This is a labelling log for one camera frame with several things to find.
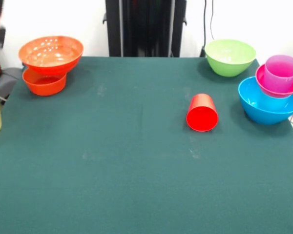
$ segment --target plastic bowl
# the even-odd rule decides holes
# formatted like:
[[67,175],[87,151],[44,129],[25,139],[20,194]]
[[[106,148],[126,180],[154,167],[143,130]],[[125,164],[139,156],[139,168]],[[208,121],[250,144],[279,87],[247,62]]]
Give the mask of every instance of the plastic bowl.
[[255,77],[243,80],[238,88],[240,101],[247,115],[260,124],[276,124],[293,115],[293,95],[287,99],[286,105],[279,111],[268,111],[258,107],[261,90]]
[[83,44],[70,37],[53,36],[30,41],[19,51],[21,61],[44,75],[61,75],[71,71],[84,51]]
[[279,93],[269,90],[267,87],[265,87],[263,81],[264,81],[264,74],[265,74],[265,65],[261,65],[257,71],[256,71],[256,81],[258,85],[260,86],[260,89],[267,95],[274,97],[274,98],[286,98],[293,94],[293,85],[286,93]]
[[212,70],[223,77],[244,72],[256,57],[253,47],[231,39],[214,40],[205,47],[205,52]]
[[23,80],[31,92],[39,96],[50,96],[62,91],[66,85],[65,75],[46,76],[31,69],[23,72]]

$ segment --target stacked bowls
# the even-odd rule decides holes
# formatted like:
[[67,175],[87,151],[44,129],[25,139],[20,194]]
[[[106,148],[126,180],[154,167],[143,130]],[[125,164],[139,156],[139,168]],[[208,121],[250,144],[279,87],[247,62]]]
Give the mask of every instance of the stacked bowls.
[[56,94],[65,87],[66,74],[77,65],[83,51],[80,41],[65,36],[30,41],[19,51],[21,61],[28,67],[23,80],[36,95]]
[[238,87],[247,115],[261,124],[275,124],[293,115],[293,58],[270,57],[254,77]]

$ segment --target table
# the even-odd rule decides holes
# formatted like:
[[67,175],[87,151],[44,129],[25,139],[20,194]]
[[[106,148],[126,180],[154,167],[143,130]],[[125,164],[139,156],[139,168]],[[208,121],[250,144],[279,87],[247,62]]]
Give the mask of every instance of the table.
[[[293,129],[262,126],[204,58],[87,58],[3,109],[0,234],[293,234]],[[217,127],[186,124],[210,94]]]

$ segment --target green bowl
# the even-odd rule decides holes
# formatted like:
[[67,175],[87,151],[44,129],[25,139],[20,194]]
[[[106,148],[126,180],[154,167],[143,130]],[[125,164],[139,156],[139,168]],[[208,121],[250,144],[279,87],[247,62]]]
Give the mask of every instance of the green bowl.
[[256,57],[250,45],[231,39],[214,40],[205,47],[213,71],[223,77],[235,77],[244,72]]

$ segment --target pink cup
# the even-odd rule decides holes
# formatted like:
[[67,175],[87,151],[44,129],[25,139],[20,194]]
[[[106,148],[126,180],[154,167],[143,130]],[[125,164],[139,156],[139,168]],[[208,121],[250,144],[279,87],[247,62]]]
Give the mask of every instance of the pink cup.
[[293,58],[287,55],[270,57],[265,64],[263,85],[272,92],[288,92],[293,85]]

